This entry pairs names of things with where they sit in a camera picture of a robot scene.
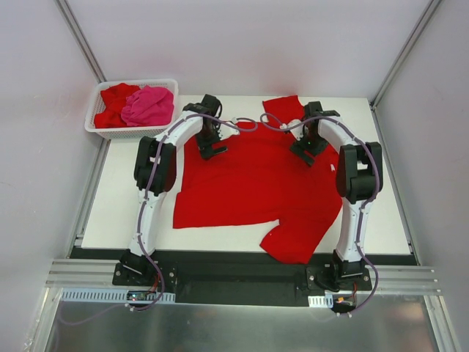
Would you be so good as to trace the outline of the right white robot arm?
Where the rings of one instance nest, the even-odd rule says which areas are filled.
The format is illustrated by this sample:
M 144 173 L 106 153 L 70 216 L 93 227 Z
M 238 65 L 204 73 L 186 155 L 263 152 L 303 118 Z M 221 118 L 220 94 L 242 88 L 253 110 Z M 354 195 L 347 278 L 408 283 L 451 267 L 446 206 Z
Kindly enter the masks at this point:
M 342 199 L 341 232 L 330 266 L 318 272 L 314 283 L 338 292 L 363 279 L 368 271 L 364 251 L 366 224 L 373 201 L 383 187 L 382 147 L 363 142 L 335 110 L 324 110 L 319 101 L 303 107 L 298 124 L 288 124 L 296 141 L 290 150 L 308 166 L 331 146 L 338 154 L 336 190 Z

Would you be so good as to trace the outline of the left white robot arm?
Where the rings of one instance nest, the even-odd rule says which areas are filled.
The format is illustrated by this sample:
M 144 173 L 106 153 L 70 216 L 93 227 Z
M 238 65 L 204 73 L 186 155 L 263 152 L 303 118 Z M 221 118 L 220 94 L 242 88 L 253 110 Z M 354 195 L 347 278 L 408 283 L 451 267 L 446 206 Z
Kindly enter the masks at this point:
M 196 140 L 204 160 L 226 152 L 226 147 L 213 147 L 223 139 L 221 112 L 220 100 L 205 95 L 201 102 L 187 104 L 166 131 L 141 138 L 133 171 L 139 190 L 139 211 L 133 237 L 115 269 L 115 285 L 146 286 L 158 282 L 160 274 L 147 257 L 155 251 L 156 225 L 163 201 L 176 181 L 177 152 L 191 138 Z

